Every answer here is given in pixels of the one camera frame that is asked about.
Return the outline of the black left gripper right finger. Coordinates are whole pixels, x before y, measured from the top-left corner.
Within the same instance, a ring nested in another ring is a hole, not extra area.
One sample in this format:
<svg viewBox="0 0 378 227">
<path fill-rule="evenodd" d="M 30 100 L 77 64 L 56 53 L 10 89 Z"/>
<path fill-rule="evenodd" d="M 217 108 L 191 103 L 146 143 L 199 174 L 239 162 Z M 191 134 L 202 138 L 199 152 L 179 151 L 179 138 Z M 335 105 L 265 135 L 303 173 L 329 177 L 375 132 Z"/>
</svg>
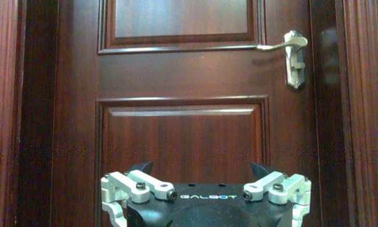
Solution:
<svg viewBox="0 0 378 227">
<path fill-rule="evenodd" d="M 294 205 L 290 226 L 302 226 L 303 216 L 310 212 L 311 181 L 303 175 L 287 176 L 257 163 L 251 163 L 250 166 L 257 181 L 243 185 L 243 200 L 261 201 L 266 195 L 274 205 L 291 202 Z"/>
</svg>

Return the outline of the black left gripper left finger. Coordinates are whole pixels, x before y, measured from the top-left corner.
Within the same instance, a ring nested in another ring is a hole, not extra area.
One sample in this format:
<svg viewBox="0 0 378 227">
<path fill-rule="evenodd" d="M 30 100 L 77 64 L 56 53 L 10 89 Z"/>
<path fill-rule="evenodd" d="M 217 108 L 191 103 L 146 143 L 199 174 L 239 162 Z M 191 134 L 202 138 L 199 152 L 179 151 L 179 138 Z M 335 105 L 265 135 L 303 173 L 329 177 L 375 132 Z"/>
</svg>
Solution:
<svg viewBox="0 0 378 227">
<path fill-rule="evenodd" d="M 151 167 L 151 161 L 146 161 L 134 164 L 128 172 L 106 173 L 101 178 L 101 207 L 114 227 L 128 225 L 120 201 L 131 199 L 133 203 L 142 204 L 149 201 L 150 195 L 162 201 L 174 201 L 177 198 L 173 184 L 150 176 Z"/>
</svg>

